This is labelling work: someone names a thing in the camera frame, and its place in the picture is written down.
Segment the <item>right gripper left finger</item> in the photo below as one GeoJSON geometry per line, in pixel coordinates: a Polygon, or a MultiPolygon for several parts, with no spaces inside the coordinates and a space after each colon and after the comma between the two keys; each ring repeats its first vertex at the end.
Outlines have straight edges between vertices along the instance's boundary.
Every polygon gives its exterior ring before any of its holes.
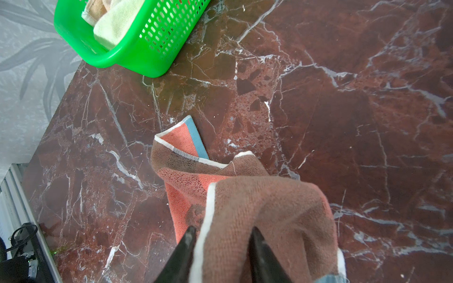
{"type": "Polygon", "coordinates": [[[189,226],[154,283],[188,283],[196,241],[196,229],[189,226]]]}

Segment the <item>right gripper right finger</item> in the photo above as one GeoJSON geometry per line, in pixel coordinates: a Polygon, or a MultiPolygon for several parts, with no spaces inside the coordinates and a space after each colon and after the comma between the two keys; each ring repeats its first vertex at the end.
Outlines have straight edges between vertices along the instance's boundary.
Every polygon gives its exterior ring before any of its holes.
{"type": "Polygon", "coordinates": [[[248,253],[253,283],[292,282],[256,226],[251,232],[248,253]]]}

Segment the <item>pink brown bear towel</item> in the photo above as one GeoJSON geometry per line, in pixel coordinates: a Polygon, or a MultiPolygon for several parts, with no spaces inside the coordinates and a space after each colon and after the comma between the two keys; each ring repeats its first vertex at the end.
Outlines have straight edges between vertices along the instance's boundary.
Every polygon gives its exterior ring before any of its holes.
{"type": "Polygon", "coordinates": [[[345,283],[335,220],[314,184],[271,176],[250,151],[209,159],[191,116],[156,134],[151,163],[164,181],[177,243],[197,232],[189,283],[252,283],[257,227],[292,283],[345,283]]]}

